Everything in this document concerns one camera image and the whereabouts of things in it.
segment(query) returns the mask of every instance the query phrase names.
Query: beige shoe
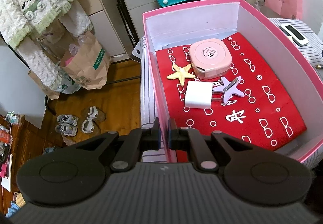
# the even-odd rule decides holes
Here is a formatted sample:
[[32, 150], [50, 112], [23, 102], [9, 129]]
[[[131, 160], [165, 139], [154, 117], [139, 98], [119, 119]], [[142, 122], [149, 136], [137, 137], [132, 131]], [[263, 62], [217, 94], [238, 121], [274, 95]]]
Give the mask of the beige shoe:
[[97, 122], [102, 122], [106, 118], [106, 114], [96, 106], [90, 106], [88, 108], [83, 109], [81, 111], [81, 115], [86, 119]]
[[88, 134], [91, 137], [101, 134], [101, 130], [97, 126], [97, 124], [89, 119], [82, 121], [82, 123], [80, 124], [80, 129], [83, 133]]

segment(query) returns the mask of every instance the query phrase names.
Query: white chinese character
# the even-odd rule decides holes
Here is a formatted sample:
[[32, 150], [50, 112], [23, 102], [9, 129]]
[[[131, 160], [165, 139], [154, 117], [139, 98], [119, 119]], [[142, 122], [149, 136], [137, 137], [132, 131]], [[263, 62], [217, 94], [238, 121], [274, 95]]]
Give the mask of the white chinese character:
[[242, 116], [244, 113], [244, 110], [241, 110], [239, 112], [235, 112], [234, 110], [232, 111], [232, 115], [227, 115], [225, 118], [229, 121], [229, 122], [233, 122], [238, 120], [240, 124], [243, 123], [243, 121], [241, 120], [242, 118], [245, 118], [246, 116]]

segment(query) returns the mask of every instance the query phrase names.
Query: yellow starfish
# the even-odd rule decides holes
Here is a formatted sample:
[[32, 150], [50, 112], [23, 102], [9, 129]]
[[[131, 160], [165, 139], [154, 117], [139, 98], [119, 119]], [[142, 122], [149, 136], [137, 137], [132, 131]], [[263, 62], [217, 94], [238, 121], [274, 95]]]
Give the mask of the yellow starfish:
[[180, 80], [180, 85], [184, 86], [185, 83], [185, 78], [195, 78], [196, 76], [193, 74], [190, 74], [188, 72], [189, 69], [191, 69], [192, 65], [189, 64], [185, 67], [179, 67], [177, 64], [173, 64], [173, 68], [176, 71], [176, 73], [173, 73], [169, 76], [167, 76], [167, 79], [172, 80], [172, 79], [179, 79]]

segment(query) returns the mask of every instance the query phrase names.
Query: device screen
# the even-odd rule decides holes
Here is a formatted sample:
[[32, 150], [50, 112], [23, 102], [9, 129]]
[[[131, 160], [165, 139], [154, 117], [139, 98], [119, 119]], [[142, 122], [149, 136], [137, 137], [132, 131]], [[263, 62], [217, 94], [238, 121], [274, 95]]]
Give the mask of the device screen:
[[299, 31], [297, 31], [293, 26], [287, 25], [286, 28], [291, 31], [292, 34], [294, 34], [299, 40], [304, 40], [305, 37], [301, 35]]

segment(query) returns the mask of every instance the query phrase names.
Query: striped cloth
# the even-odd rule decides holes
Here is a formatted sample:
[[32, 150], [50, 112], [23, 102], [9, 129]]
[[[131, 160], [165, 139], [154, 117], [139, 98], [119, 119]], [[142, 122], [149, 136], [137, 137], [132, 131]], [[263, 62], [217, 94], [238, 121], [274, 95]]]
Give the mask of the striped cloth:
[[[317, 64], [323, 64], [323, 42], [319, 37], [301, 20], [293, 19], [269, 19], [276, 26], [280, 26], [283, 23], [291, 23], [295, 28], [303, 34], [308, 40], [307, 46], [296, 46], [299, 51], [304, 55], [306, 60], [315, 66]], [[152, 86], [152, 77], [149, 70], [148, 51], [146, 46], [145, 36], [140, 41], [142, 43], [142, 69], [141, 69], [141, 123], [142, 125], [153, 126], [155, 117], [158, 117], [157, 108], [155, 103], [154, 89]], [[321, 80], [323, 81], [323, 70], [315, 69]], [[166, 162], [166, 156], [164, 151], [164, 143], [161, 143], [161, 149], [159, 151], [145, 151], [143, 153], [143, 162]], [[323, 146], [320, 147], [314, 154], [312, 154], [303, 164], [312, 169], [323, 159]]]

